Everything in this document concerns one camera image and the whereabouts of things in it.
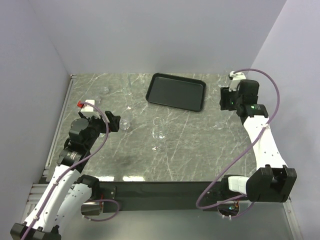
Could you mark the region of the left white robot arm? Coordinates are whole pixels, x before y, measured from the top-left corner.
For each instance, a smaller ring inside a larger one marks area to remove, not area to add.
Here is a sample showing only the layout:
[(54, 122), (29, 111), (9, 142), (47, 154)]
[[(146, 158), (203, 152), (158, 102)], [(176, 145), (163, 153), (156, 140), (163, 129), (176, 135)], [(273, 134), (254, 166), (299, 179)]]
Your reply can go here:
[(86, 201), (101, 202), (98, 178), (82, 174), (100, 134), (118, 132), (120, 116), (80, 111), (70, 125), (69, 137), (59, 155), (53, 176), (37, 205), (23, 221), (15, 223), (14, 240), (60, 240), (72, 217)]

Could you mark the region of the clear wine glass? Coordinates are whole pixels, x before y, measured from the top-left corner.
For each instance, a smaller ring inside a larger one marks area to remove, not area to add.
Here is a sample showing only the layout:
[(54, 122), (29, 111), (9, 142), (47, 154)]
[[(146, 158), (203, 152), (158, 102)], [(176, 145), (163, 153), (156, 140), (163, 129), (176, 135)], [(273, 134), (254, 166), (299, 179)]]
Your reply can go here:
[(158, 116), (153, 119), (152, 123), (152, 150), (155, 152), (162, 152), (166, 147), (165, 121), (162, 117)]

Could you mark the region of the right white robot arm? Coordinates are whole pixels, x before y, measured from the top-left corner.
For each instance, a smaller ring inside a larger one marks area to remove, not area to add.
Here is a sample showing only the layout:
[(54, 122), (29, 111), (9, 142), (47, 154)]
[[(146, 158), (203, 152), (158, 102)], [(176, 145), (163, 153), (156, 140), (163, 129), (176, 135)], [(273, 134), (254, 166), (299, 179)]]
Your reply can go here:
[(237, 193), (252, 202), (283, 203), (289, 198), (297, 179), (297, 172), (289, 168), (282, 158), (268, 125), (269, 114), (258, 103), (259, 83), (255, 80), (232, 80), (220, 90), (220, 109), (235, 111), (240, 117), (256, 160), (256, 172), (251, 177), (226, 175), (220, 194), (231, 200)]

